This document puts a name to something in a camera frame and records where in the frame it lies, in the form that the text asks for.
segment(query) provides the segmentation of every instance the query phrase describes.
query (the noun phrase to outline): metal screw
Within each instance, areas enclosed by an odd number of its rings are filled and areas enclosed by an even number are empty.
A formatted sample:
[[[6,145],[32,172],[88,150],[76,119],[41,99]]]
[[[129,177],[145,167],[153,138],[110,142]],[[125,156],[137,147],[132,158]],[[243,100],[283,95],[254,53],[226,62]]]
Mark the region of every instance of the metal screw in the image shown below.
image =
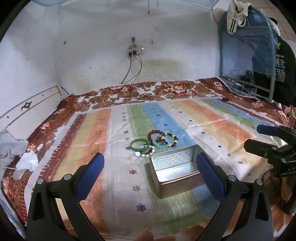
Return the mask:
[[[228,179],[234,182],[237,178],[234,175],[229,175]]]
[[[71,174],[66,174],[64,176],[64,180],[66,180],[66,181],[70,180],[71,178],[72,178],[72,175]]]
[[[42,184],[43,181],[44,181],[43,178],[39,178],[39,179],[37,180],[37,183],[38,183],[38,184]]]
[[[258,185],[262,185],[263,184],[263,182],[260,179],[257,179],[256,182],[257,182]]]

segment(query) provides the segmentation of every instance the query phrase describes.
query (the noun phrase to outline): metal tin box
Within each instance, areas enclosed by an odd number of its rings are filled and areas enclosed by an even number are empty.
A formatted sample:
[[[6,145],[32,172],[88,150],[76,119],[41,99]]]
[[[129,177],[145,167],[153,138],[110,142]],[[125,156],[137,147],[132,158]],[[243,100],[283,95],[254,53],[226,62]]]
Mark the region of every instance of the metal tin box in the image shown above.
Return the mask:
[[[196,167],[203,149],[192,145],[150,156],[150,171],[158,198],[170,197],[204,184]]]

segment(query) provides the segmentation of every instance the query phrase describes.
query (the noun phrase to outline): wall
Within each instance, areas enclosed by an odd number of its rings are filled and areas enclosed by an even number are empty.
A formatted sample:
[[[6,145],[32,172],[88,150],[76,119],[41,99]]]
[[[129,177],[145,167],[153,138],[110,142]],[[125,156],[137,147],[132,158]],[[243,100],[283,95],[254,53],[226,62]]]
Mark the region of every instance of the wall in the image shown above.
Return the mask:
[[[217,25],[212,13],[181,0],[81,0],[59,7],[57,79],[70,94],[119,85],[129,68],[131,36],[143,81],[218,76]],[[129,80],[140,69],[133,58]]]
[[[0,44],[0,129],[10,124],[10,131],[18,138],[26,139],[62,99],[57,87],[51,89],[57,86],[57,11],[57,6],[45,8],[30,2]],[[21,110],[26,101],[35,107]]]

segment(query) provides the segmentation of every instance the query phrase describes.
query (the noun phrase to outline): bed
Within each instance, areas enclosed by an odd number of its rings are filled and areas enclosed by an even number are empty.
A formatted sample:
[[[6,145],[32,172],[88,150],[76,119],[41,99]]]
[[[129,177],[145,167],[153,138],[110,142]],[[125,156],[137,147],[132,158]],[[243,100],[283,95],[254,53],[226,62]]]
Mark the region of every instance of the bed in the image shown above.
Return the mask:
[[[169,131],[179,139],[174,148],[197,143],[226,174],[253,182],[269,167],[266,159],[244,151],[244,141],[251,138],[283,145],[278,138],[258,134],[259,124],[289,126],[285,114],[275,104],[236,95],[218,78],[144,82],[71,95],[28,138],[27,151],[44,144],[37,152],[37,168],[33,172],[27,170],[19,181],[13,179],[13,170],[8,169],[2,189],[26,223],[38,178],[59,180],[101,152],[105,167],[81,206],[106,240],[133,240],[148,229],[157,240],[193,241],[219,203],[206,185],[158,199],[149,158],[136,157],[129,148],[130,142],[146,138],[154,129]],[[15,167],[18,159],[10,167]],[[292,215],[280,210],[280,185],[280,180],[273,176],[265,181],[275,237],[292,219]],[[68,231],[75,234],[62,203],[58,206]],[[242,202],[228,233],[233,230],[241,207]]]

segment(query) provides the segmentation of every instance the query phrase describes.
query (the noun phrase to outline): black and yellow beaded bracelet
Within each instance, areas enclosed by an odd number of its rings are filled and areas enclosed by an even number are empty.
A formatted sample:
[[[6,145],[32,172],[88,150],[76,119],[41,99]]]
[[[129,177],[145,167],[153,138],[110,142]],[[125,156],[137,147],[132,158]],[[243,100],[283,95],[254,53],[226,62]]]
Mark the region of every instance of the black and yellow beaded bracelet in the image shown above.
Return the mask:
[[[173,142],[173,144],[168,143],[168,142],[165,140],[165,136],[170,136],[170,137],[174,138],[174,142]],[[162,141],[164,144],[166,144],[168,147],[175,147],[175,146],[177,145],[178,138],[177,138],[176,135],[174,135],[174,134],[171,134],[171,133],[169,133],[169,132],[163,132],[161,138],[158,138],[158,139],[156,140],[156,142],[161,142],[161,141]]]

